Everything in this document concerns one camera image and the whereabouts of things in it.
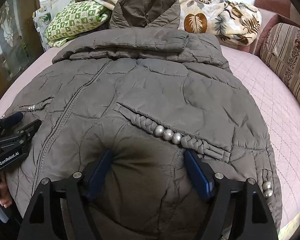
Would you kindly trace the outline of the person's left hand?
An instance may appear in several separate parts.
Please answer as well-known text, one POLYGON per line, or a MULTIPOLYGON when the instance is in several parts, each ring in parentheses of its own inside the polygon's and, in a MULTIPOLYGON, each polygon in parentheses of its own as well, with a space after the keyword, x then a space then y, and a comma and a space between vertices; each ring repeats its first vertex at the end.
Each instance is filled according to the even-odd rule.
POLYGON ((4 172, 0 173, 0 205, 4 208, 8 208, 12 205, 13 199, 9 192, 6 176, 4 172))

